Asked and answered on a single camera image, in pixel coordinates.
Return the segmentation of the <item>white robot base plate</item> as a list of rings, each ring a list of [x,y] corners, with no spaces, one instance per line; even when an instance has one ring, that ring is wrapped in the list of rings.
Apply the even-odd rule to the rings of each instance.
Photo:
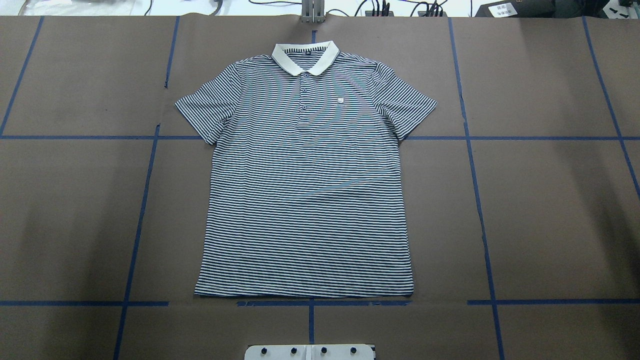
[[[265,344],[251,345],[245,360],[375,360],[374,345],[355,344]]]

